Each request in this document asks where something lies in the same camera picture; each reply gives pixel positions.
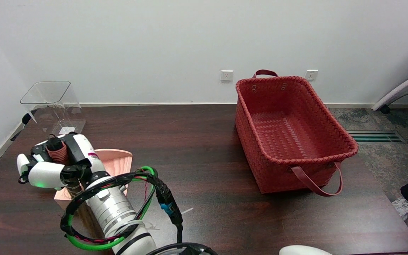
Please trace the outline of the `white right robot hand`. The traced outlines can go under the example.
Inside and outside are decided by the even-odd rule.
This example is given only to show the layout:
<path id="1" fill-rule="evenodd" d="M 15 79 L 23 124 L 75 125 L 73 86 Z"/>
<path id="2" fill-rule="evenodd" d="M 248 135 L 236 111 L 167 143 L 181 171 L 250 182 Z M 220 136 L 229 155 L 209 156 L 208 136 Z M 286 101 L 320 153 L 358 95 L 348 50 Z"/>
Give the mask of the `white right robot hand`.
<path id="1" fill-rule="evenodd" d="M 29 155 L 16 159 L 18 182 L 39 188 L 63 188 L 81 191 L 91 184 L 95 175 L 106 171 L 89 140 L 82 134 L 70 132 L 34 145 Z"/>

